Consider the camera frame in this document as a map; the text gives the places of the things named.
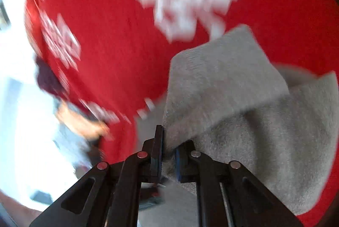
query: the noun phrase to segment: red shirt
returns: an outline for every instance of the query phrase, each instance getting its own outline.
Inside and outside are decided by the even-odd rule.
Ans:
[[[166,92],[171,58],[238,24],[251,27],[274,63],[339,73],[335,0],[43,0],[39,6],[46,14],[43,40],[51,41],[44,59],[72,102],[83,100],[109,119],[114,140],[102,149],[110,163],[133,152],[133,116],[147,107],[146,98]],[[301,216],[306,226],[333,199],[332,177],[331,197],[313,217]]]

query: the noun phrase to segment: gray towel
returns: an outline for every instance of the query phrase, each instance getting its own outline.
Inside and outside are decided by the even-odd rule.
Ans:
[[[289,89],[241,26],[176,55],[169,77],[167,156],[193,139],[217,161],[239,160],[293,213],[316,204],[338,139],[335,73]],[[172,160],[163,172],[175,179]]]

